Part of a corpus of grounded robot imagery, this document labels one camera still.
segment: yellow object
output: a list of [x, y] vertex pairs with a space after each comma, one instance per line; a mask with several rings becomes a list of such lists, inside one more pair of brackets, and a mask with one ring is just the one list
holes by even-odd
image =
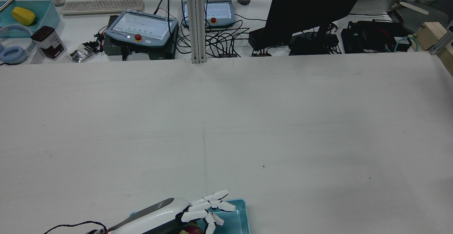
[[24, 26], [29, 26], [36, 18], [36, 15], [32, 11], [18, 6], [13, 9], [11, 15]]

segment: touchscreen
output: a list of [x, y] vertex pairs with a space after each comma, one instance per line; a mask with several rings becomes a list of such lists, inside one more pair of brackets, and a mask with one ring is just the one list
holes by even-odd
[[[184, 16], [188, 17], [187, 3], [184, 5]], [[228, 2], [209, 2], [206, 10], [206, 18], [210, 19], [215, 17], [216, 19], [228, 18], [231, 19], [230, 3]]]
[[168, 32], [168, 22], [137, 13], [125, 13], [112, 30], [140, 34], [145, 37], [162, 40]]

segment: white desk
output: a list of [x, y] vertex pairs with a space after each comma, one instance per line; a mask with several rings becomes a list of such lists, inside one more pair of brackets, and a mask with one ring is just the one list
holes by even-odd
[[[153, 13], [157, 7], [157, 4], [160, 0], [144, 0], [145, 1], [145, 8], [144, 12]], [[239, 15], [242, 15], [246, 18], [260, 18], [266, 19], [267, 14], [269, 12], [270, 3], [272, 0], [251, 0], [251, 3], [247, 6], [243, 6], [238, 4], [236, 0], [233, 1], [233, 6], [235, 12]], [[161, 4], [163, 9], [167, 9], [167, 1], [164, 0]], [[170, 0], [170, 13], [178, 18], [179, 21], [182, 21], [181, 15], [181, 0]], [[159, 10], [157, 13], [158, 15], [166, 16], [167, 14], [163, 10]], [[58, 34], [60, 35], [61, 39], [63, 40], [64, 44], [66, 45], [68, 52], [73, 52], [79, 44], [88, 41], [95, 41], [94, 34], [102, 28], [106, 26], [108, 23], [109, 15], [78, 15], [78, 16], [61, 16], [60, 23], [58, 28], [56, 29]], [[378, 16], [378, 17], [367, 17], [367, 16], [347, 16], [344, 19], [339, 21], [335, 21], [335, 23], [340, 28], [337, 32], [339, 35], [341, 32], [341, 28], [346, 28], [348, 26], [349, 21], [360, 21], [360, 20], [370, 20], [373, 18], [378, 19], [390, 19], [387, 15]], [[250, 30], [259, 29], [265, 26], [264, 21], [251, 21], [251, 20], [244, 20], [243, 27], [249, 27]], [[188, 34], [187, 29], [183, 29], [185, 34]], [[25, 47], [29, 40], [23, 39], [23, 46]], [[13, 45], [11, 40], [5, 42], [5, 45]], [[181, 51], [189, 51], [190, 48], [182, 48]], [[243, 57], [250, 56], [252, 52], [252, 48], [248, 44], [247, 40], [236, 40], [235, 42], [235, 50]], [[269, 51], [273, 56], [279, 55], [288, 55], [289, 48], [279, 48], [275, 49], [272, 48]], [[176, 53], [176, 58], [191, 58], [190, 54], [182, 55], [179, 52]], [[148, 60], [149, 57], [146, 53], [133, 53], [132, 55], [128, 56], [128, 60]], [[87, 60], [87, 62], [103, 62], [103, 61], [120, 61], [121, 56], [107, 56], [105, 53], [99, 53], [94, 58]], [[30, 63], [32, 58], [28, 58], [25, 63]], [[54, 63], [54, 61], [49, 60], [41, 56], [38, 61], [33, 61], [34, 63]], [[61, 57], [56, 63], [68, 63], [70, 60], [68, 58]]]
[[452, 94], [426, 52], [2, 66], [1, 233], [228, 188], [252, 234], [451, 234]]

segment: small box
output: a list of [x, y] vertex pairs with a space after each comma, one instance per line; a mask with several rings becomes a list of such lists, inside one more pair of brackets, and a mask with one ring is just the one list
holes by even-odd
[[[19, 24], [19, 22], [11, 15], [11, 12], [17, 6], [28, 9], [36, 15], [35, 21], [30, 26], [27, 26], [32, 33], [37, 32], [38, 29], [43, 26], [56, 28], [60, 22], [60, 16], [51, 0], [16, 0], [0, 13], [0, 27], [10, 24]], [[28, 38], [30, 35], [21, 30], [13, 30], [2, 37]]]
[[51, 60], [57, 60], [66, 51], [66, 47], [52, 27], [41, 27], [31, 36], [31, 39], [41, 49], [42, 53]]

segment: wooden block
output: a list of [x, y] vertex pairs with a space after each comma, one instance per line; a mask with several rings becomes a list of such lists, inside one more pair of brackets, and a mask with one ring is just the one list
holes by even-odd
[[[423, 23], [413, 36], [419, 42], [419, 51], [424, 51], [434, 45], [446, 32], [447, 30], [440, 23], [429, 22]], [[437, 56], [453, 76], [453, 47], [451, 42]]]

